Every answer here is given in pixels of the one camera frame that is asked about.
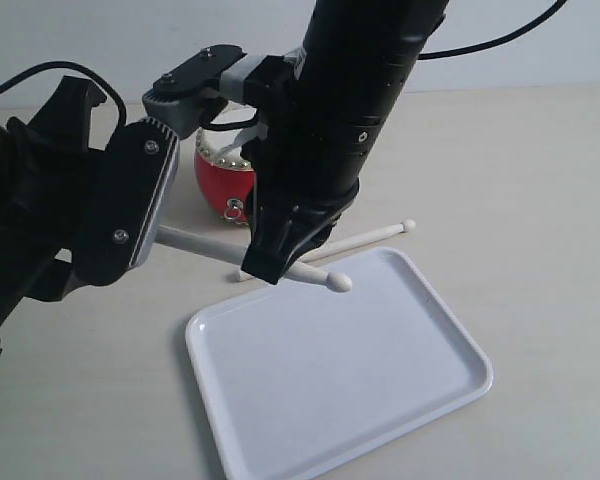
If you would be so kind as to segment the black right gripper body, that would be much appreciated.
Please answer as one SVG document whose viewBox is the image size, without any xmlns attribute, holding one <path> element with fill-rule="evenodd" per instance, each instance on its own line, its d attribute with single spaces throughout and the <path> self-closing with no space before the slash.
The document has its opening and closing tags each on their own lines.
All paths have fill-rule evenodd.
<svg viewBox="0 0 600 480">
<path fill-rule="evenodd" d="M 267 55 L 244 91 L 260 120 L 244 147 L 256 172 L 249 219 L 350 204 L 380 131 L 378 62 L 318 57 L 295 73 L 289 59 Z"/>
</svg>

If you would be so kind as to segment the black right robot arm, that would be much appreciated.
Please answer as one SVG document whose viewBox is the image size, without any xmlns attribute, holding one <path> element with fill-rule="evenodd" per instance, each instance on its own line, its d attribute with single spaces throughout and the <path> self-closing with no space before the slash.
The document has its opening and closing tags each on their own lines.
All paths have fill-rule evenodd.
<svg viewBox="0 0 600 480">
<path fill-rule="evenodd" d="M 251 149 L 251 241 L 243 271 L 277 283 L 329 238 L 444 1 L 319 1 L 291 84 L 292 112 Z"/>
</svg>

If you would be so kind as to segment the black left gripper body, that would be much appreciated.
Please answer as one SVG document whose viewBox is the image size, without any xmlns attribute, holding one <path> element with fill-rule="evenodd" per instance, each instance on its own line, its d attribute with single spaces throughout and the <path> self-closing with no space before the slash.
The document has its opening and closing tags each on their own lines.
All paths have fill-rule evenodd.
<svg viewBox="0 0 600 480">
<path fill-rule="evenodd" d="M 29 122 L 0 125 L 0 328 L 22 299 L 57 302 L 82 284 L 56 256 L 92 188 L 91 111 L 104 100 L 93 81 L 65 76 Z"/>
</svg>

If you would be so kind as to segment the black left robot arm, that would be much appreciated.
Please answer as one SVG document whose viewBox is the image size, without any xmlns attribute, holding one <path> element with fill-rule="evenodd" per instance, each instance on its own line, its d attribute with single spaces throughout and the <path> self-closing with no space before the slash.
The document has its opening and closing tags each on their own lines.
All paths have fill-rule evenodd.
<svg viewBox="0 0 600 480">
<path fill-rule="evenodd" d="M 24 298 L 59 301 L 80 284 L 57 255 L 74 247 L 93 190 L 91 113 L 104 100 L 95 82 L 65 76 L 31 120 L 0 125 L 0 328 Z"/>
</svg>

